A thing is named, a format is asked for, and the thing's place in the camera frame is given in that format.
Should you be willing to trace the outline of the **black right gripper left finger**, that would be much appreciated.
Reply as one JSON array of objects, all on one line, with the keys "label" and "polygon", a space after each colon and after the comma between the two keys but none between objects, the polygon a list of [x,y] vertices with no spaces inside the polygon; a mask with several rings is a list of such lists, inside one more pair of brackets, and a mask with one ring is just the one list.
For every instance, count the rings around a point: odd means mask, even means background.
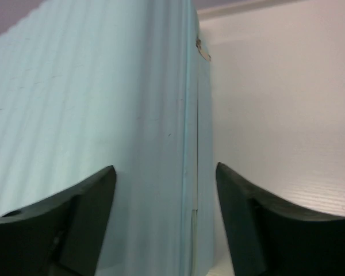
[{"label": "black right gripper left finger", "polygon": [[0,275],[95,275],[116,188],[107,166],[0,217]]}]

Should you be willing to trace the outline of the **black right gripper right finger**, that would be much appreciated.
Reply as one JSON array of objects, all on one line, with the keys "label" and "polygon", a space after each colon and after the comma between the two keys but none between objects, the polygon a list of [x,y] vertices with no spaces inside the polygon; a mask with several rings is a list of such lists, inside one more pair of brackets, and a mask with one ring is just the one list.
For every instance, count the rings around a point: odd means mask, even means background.
[{"label": "black right gripper right finger", "polygon": [[224,163],[216,185],[236,275],[345,275],[345,217],[287,201]]}]

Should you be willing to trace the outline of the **light blue suitcase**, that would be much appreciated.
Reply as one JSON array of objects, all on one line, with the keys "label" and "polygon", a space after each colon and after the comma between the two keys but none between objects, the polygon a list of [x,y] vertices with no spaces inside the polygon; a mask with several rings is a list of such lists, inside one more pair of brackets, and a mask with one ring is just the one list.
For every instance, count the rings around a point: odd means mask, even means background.
[{"label": "light blue suitcase", "polygon": [[0,35],[0,215],[112,165],[98,275],[213,263],[209,62],[192,1],[46,1]]}]

